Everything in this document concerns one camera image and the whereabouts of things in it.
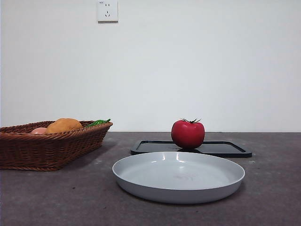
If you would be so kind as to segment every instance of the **table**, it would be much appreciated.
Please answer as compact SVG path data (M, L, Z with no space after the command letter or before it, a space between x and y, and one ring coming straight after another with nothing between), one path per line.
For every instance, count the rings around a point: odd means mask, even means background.
M137 140L167 132L109 132L103 146L62 170L1 170L2 226L299 226L301 133L206 133L253 152L232 158L246 171L228 198L195 205L151 202L123 191L111 171Z

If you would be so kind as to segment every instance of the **wicker basket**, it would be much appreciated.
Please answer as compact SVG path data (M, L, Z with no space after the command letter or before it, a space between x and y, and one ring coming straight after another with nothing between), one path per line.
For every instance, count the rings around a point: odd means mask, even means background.
M0 128L0 169L56 171L102 145L113 123L45 135L29 134L54 121ZM84 126L93 121L81 121Z

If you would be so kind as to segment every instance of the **tomato stem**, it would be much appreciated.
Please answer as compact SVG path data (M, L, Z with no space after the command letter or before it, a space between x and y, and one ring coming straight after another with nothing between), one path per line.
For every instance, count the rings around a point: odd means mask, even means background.
M186 121L186 122L190 122L190 123L197 123L197 122L201 121L201 119L199 119L199 120L195 119L193 121L188 121L187 119L181 119L181 120Z

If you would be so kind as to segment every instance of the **tomato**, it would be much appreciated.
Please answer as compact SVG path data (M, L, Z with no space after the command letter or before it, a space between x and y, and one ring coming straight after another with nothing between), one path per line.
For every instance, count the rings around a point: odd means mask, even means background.
M202 123L182 119L176 121L171 129L171 138L176 145L185 149L200 147L204 141L205 129Z

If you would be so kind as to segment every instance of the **basket rim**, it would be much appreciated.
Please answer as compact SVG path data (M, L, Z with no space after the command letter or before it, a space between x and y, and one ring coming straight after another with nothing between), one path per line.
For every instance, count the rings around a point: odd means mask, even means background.
M88 120L88 121L79 121L80 123L83 122L91 122L93 120ZM2 128L13 128L13 127L19 127L19 126L29 126L37 123L43 123L43 122L55 122L55 121L39 121L39 122L33 122L33 123L28 123L24 125L17 125L17 126L9 126L9 127L1 127ZM75 135L75 133L78 132L89 132L89 131L95 131L95 130L103 130L104 128L112 126L112 122L107 122L104 124L96 125L96 126L91 126L91 127L82 127L80 129L74 129L66 132L59 132L59 133L47 133L47 134L30 134L30 133L18 133L18 132L10 132L10 133L5 133L5 132L0 132L1 136L22 136L22 137L30 137L30 138L54 138L54 137L61 137L61 136L66 136L66 135Z

